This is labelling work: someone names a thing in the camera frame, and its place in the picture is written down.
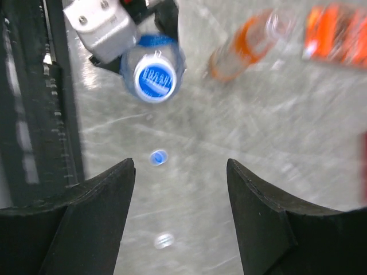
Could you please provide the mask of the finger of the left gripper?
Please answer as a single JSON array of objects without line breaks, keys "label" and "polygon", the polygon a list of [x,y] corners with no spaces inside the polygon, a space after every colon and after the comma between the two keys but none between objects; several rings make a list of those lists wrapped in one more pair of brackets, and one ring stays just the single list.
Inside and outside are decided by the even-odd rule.
[{"label": "finger of the left gripper", "polygon": [[155,12],[155,25],[161,33],[172,39],[178,39],[178,15],[176,1],[161,1]]},{"label": "finger of the left gripper", "polygon": [[94,55],[91,55],[89,57],[90,63],[100,69],[104,69],[110,72],[113,72],[115,74],[120,74],[120,62],[121,62],[121,56],[118,56],[116,59],[112,60],[109,63],[103,63],[100,60],[98,60]]}]

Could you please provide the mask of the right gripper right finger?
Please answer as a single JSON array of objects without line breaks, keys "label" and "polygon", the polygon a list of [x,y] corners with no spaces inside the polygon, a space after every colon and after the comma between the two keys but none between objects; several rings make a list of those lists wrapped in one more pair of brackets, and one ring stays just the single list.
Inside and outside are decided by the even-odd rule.
[{"label": "right gripper right finger", "polygon": [[365,274],[366,209],[338,211],[268,183],[234,159],[227,185],[245,274]]}]

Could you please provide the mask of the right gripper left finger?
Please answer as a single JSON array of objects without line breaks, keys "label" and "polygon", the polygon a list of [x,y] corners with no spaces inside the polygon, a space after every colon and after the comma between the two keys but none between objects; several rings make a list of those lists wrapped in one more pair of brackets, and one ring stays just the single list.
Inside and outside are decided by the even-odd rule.
[{"label": "right gripper left finger", "polygon": [[127,158],[62,194],[1,210],[2,274],[113,274],[135,184]]}]

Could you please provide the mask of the blue Pocari bottle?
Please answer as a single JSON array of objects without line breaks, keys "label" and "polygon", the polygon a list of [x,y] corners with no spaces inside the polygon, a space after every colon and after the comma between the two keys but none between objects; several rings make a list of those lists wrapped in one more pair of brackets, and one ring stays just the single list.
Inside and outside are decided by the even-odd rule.
[{"label": "blue Pocari bottle", "polygon": [[163,34],[141,36],[121,55],[119,73],[130,94],[150,104],[172,98],[180,89],[186,58],[179,43]]}]

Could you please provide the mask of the blue bottle cap front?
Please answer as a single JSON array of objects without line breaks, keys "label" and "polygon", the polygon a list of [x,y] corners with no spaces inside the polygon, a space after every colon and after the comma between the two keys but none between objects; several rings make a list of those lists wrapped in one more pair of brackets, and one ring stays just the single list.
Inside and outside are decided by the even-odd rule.
[{"label": "blue bottle cap front", "polygon": [[137,97],[142,101],[162,103],[174,93],[177,74],[168,59],[146,54],[135,67],[133,84]]}]

